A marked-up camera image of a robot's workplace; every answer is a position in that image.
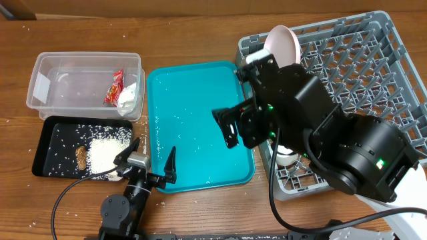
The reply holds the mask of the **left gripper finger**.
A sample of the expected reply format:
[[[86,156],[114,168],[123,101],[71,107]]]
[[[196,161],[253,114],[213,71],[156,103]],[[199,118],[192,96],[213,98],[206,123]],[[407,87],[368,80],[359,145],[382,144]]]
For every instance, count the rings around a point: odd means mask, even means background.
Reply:
[[[164,167],[164,177],[167,183],[175,184],[177,179],[176,173],[176,146],[173,146]]]
[[[115,156],[113,163],[115,165],[121,165],[122,163],[127,163],[129,156],[133,152],[137,151],[139,147],[139,143],[140,143],[140,138],[137,137],[136,139],[133,140],[133,142],[127,148],[125,148],[123,151],[121,151],[119,154]]]

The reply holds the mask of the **pile of rice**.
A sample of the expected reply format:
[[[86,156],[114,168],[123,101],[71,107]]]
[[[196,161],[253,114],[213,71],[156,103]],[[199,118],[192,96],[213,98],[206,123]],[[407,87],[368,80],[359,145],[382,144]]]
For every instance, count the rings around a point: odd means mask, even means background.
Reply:
[[[101,173],[116,167],[113,163],[116,155],[130,144],[130,139],[100,138],[93,139],[87,152],[87,164],[91,174]]]

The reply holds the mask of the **brown food scrap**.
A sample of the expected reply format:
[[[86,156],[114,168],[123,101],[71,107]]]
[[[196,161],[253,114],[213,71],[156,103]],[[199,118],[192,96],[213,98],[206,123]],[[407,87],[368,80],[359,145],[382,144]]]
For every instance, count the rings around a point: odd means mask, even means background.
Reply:
[[[75,151],[77,166],[79,167],[80,171],[83,171],[87,167],[86,158],[87,158],[87,151],[84,146],[80,146]]]

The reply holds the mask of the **white cup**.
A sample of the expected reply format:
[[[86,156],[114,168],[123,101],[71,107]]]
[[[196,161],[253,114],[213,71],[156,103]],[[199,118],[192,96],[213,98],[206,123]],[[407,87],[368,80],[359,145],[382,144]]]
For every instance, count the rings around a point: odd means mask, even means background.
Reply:
[[[278,165],[287,167],[294,164],[298,159],[298,154],[294,153],[291,149],[287,149],[282,145],[278,146],[278,152],[276,157],[276,163]]]

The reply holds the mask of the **white plastic wrap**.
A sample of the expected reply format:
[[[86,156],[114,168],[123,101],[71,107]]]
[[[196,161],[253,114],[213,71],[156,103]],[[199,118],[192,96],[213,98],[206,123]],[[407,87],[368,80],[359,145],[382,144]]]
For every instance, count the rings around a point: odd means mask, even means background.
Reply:
[[[125,116],[133,111],[135,106],[135,94],[136,83],[133,83],[123,89],[117,100],[117,111],[121,116]]]

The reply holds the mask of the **red foil snack wrapper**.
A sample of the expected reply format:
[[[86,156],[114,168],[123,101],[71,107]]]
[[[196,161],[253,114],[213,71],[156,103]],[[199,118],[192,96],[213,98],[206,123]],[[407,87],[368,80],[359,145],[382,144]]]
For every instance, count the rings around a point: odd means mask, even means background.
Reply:
[[[104,103],[108,103],[117,107],[118,99],[123,91],[124,86],[124,70],[119,70],[113,74],[113,83],[107,90]]]

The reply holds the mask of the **large white plate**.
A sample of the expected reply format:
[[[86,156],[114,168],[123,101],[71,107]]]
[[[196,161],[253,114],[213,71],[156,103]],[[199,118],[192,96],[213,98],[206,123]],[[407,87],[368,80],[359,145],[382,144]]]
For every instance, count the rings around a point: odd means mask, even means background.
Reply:
[[[264,42],[264,49],[272,54],[279,68],[300,64],[300,44],[296,34],[289,28],[278,25],[269,33]]]

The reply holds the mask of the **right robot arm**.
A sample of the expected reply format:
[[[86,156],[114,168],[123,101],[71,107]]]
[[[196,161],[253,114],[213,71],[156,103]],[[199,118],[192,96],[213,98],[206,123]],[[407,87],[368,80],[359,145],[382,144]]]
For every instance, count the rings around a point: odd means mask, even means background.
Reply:
[[[239,67],[253,95],[215,109],[226,145],[254,148],[271,140],[310,160],[329,186],[356,195],[374,213],[341,228],[384,218],[401,239],[426,238],[426,177],[420,154],[397,126],[375,116],[344,113],[320,79],[298,60],[267,55]]]

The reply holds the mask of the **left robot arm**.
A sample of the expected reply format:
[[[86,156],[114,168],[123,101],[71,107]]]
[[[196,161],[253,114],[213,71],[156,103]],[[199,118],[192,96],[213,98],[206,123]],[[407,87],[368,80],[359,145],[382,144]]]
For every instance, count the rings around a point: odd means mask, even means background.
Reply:
[[[123,194],[107,197],[101,204],[102,223],[98,239],[146,239],[138,231],[147,200],[153,188],[165,189],[174,184],[176,173],[176,147],[172,147],[165,163],[164,174],[151,173],[150,157],[138,153],[140,139],[135,139],[129,147],[115,156],[117,175],[128,180]]]

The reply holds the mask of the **black waste tray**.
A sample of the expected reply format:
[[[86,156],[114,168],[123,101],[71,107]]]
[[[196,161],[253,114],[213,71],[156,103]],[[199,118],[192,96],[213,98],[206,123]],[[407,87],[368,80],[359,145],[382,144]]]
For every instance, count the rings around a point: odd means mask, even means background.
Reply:
[[[127,120],[83,117],[48,117],[43,124],[35,152],[32,174],[38,177],[80,179],[89,175],[89,166],[80,171],[75,151],[86,151],[93,139],[133,139],[133,125]]]

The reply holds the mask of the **grey dishwasher rack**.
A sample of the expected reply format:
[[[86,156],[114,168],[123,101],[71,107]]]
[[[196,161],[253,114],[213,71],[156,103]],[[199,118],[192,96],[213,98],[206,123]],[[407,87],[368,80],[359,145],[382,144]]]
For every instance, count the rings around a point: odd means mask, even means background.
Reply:
[[[344,113],[379,117],[399,128],[426,156],[426,89],[389,15],[335,19],[293,31],[300,64],[317,76]],[[263,44],[242,51],[246,56]]]

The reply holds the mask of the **teal plastic tray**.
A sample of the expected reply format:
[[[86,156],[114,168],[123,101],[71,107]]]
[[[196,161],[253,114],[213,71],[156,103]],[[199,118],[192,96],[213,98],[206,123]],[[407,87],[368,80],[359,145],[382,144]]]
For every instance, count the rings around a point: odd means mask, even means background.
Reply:
[[[229,61],[160,68],[147,78],[151,168],[163,175],[176,148],[177,180],[164,193],[247,183],[256,170],[252,150],[229,149],[211,112],[244,100]]]

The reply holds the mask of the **clear plastic bin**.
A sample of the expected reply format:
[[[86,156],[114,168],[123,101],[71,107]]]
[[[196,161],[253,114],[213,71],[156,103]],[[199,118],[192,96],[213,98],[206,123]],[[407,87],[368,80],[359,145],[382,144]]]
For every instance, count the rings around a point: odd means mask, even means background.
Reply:
[[[123,71],[124,87],[135,87],[123,107],[104,101],[118,71]],[[31,74],[26,105],[37,110],[41,119],[59,115],[138,121],[144,87],[145,72],[137,53],[43,52]]]

